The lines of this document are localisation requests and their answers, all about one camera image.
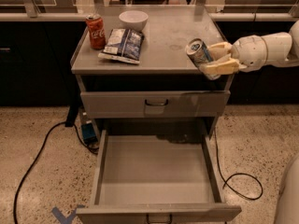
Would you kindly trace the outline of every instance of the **speckled floor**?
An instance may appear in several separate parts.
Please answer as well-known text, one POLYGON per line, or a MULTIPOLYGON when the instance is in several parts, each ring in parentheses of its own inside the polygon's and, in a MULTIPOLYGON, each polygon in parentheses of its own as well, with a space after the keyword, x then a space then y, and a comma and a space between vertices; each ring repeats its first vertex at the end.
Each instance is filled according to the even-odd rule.
MULTIPOLYGON (((67 107, 0 107, 0 223, 14 223, 13 198, 21 178, 48 130, 65 121, 67 112, 67 107)), ((230 223, 273 223, 283 170, 299 151, 298 130, 299 105, 226 107, 217 125, 223 175, 245 172, 263 184, 263 196, 254 202, 224 190, 227 203, 242 207, 242 213, 230 223)), ((211 144, 215 150, 214 137, 211 144)), ((63 223, 54 210, 71 219, 78 205, 88 205, 95 162, 96 157, 79 143, 74 128, 56 128, 21 189, 19 223, 63 223)), ((230 183, 246 195, 259 195, 258 185, 250 179, 236 177, 230 183)), ((81 222, 75 217, 66 223, 81 222)))

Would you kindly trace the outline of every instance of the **silver can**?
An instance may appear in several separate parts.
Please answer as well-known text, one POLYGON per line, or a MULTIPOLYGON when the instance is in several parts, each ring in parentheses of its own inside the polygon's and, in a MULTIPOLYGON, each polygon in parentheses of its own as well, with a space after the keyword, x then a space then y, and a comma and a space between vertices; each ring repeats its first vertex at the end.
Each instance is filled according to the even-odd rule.
MULTIPOLYGON (((202 63, 213 62, 213 58, 209 54, 205 42, 200 38, 195 38, 186 46, 186 53, 197 68, 199 68, 202 63)), ((210 80, 214 80, 221 75, 205 74, 205 76, 210 80)))

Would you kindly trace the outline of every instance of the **black cable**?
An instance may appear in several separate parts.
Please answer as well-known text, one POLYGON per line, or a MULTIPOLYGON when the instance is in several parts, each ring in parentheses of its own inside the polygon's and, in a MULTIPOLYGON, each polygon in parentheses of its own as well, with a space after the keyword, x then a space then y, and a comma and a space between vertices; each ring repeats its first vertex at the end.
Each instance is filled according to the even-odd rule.
MULTIPOLYGON (((21 190, 21 186, 23 184, 23 182, 25 181, 26 177, 29 175, 29 173, 31 172, 32 168, 35 166, 37 160, 39 159, 39 156, 40 154, 42 153, 46 143, 47 143, 47 140, 48 140, 48 137, 50 135, 50 133, 52 132, 52 130, 54 130, 56 127, 62 125, 62 124, 67 124, 67 121, 65 122, 60 122, 60 123, 57 123, 55 124, 52 128, 50 128, 50 130, 48 131, 48 133, 46 134, 46 137, 44 139, 44 143, 42 145, 42 147, 39 149, 37 155, 36 155, 36 158, 34 159, 33 163, 31 164, 31 166, 29 167, 29 169, 27 170, 26 174, 23 176, 23 178, 21 179, 21 182, 17 188, 17 191, 16 191, 16 194, 15 194, 15 197, 14 197, 14 201, 13 201, 13 219, 14 219, 14 222, 15 224, 18 224, 18 219, 17 219, 17 201, 18 201, 18 197, 19 197, 19 193, 20 193, 20 190, 21 190)), ((77 137, 78 137, 78 140, 79 142, 85 146, 87 149, 89 149, 89 151, 91 151, 91 153, 93 154, 97 154, 97 150, 98 148, 94 148, 94 147, 89 147, 88 145, 85 145, 84 142, 81 140, 79 134, 78 134, 78 128, 76 126, 76 124, 73 124, 75 130, 76 130, 76 134, 77 134, 77 137)))
POLYGON ((214 136, 215 136, 215 144, 216 144, 216 158, 217 158, 217 166, 218 166, 218 170, 219 170, 219 173, 221 175, 221 178, 224 182, 223 184, 223 189, 225 188, 225 186, 227 186, 229 189, 231 189, 235 194, 237 194, 238 196, 240 196, 241 198, 243 199, 246 199, 248 201, 255 201, 255 200, 258 200, 260 199, 262 196, 263 196, 263 185, 262 183, 259 181, 258 178, 256 178, 255 176, 253 175, 249 175, 249 174, 246 174, 246 173, 235 173, 233 175, 230 175, 227 179, 224 178, 223 174, 222 174, 222 171, 221 171, 221 166, 220 166, 220 162, 219 162, 219 150, 218 150, 218 141, 217 141, 217 135, 216 135, 216 128, 214 130, 214 136), (251 177, 252 179, 254 179, 260 186, 261 188, 261 193, 259 196, 255 197, 255 198, 250 198, 246 195, 243 195, 242 193, 240 193, 239 191, 237 191, 236 189, 234 189, 232 186, 230 186, 228 184, 228 181, 231 180, 234 176, 238 176, 238 175, 245 175, 245 176, 249 176, 251 177))

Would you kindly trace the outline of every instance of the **coca-cola can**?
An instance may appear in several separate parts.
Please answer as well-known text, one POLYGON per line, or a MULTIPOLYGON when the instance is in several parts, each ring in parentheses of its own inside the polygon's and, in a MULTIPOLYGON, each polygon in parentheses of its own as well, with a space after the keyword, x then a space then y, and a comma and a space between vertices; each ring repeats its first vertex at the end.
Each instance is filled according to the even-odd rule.
POLYGON ((86 18, 86 24, 90 34, 91 47, 103 49, 106 44, 104 22, 99 14, 92 14, 86 18))

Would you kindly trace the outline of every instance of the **cabinet top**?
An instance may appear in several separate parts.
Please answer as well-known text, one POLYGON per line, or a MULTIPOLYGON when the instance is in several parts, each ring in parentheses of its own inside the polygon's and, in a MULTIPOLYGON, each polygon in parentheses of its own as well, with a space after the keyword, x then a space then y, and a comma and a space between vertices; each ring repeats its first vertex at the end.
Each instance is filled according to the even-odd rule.
POLYGON ((72 59, 72 72, 79 75, 100 74, 188 74, 199 72, 186 54, 186 45, 201 38, 207 45, 223 38, 203 6, 132 6, 102 7, 105 35, 120 28, 119 15, 128 9, 149 15, 143 30, 140 64, 127 64, 98 58, 88 33, 84 34, 72 59))

